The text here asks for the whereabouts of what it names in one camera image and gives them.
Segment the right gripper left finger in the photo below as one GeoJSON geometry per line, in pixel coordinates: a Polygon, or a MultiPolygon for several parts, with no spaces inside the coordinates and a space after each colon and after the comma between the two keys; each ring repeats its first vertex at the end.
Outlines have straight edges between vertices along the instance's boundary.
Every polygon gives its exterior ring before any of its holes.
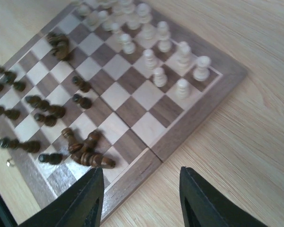
{"type": "Polygon", "coordinates": [[[102,168],[92,168],[21,227],[98,227],[104,199],[102,168]]]}

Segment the dark bishop chess piece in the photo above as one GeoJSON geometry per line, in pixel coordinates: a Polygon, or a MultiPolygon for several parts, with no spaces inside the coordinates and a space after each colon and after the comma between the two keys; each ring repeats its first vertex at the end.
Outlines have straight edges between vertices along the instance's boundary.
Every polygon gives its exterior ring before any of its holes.
{"type": "Polygon", "coordinates": [[[20,142],[18,139],[10,139],[9,137],[4,137],[0,139],[0,148],[6,149],[22,149],[27,153],[37,153],[40,150],[40,142],[37,140],[20,142]]]}

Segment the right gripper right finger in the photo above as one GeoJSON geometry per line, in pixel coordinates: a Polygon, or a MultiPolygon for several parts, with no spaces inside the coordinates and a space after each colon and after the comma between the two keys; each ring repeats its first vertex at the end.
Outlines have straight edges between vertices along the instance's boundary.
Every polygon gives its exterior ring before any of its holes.
{"type": "Polygon", "coordinates": [[[179,196],[186,227],[265,227],[238,207],[199,173],[181,167],[179,196]]]}

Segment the wooden chess board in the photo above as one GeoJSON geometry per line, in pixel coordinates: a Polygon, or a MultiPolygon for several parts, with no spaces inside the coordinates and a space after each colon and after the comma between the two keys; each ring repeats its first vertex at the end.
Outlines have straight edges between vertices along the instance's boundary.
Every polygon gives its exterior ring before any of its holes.
{"type": "Polygon", "coordinates": [[[20,112],[15,121],[0,116],[0,137],[21,142],[37,140],[39,153],[11,150],[30,194],[45,208],[71,187],[88,170],[75,163],[68,152],[62,130],[71,128],[78,140],[99,129],[103,135],[98,151],[113,159],[116,166],[105,169],[104,205],[106,219],[123,201],[166,160],[206,119],[220,102],[246,77],[247,70],[232,57],[188,32],[156,10],[151,10],[148,29],[157,31],[166,21],[171,33],[169,52],[158,48],[158,36],[145,39],[140,28],[131,30],[127,16],[115,14],[120,6],[85,0],[82,10],[109,17],[122,32],[130,35],[136,50],[125,54],[116,36],[100,22],[90,26],[73,4],[67,6],[38,32],[4,67],[26,85],[22,92],[5,85],[0,91],[0,106],[20,112]],[[69,39],[69,58],[61,61],[50,54],[49,32],[65,34],[69,39]],[[177,64],[177,46],[187,42],[192,50],[191,65],[181,70],[177,64]],[[211,58],[210,75],[205,81],[193,77],[196,60],[211,58]],[[84,93],[72,83],[80,76],[91,85],[84,93]],[[186,99],[176,95],[177,81],[189,82],[186,99]],[[80,94],[92,101],[83,109],[72,100],[80,94]],[[34,115],[53,115],[56,125],[37,122],[34,115]],[[39,162],[39,154],[63,154],[58,165],[39,162]]]}

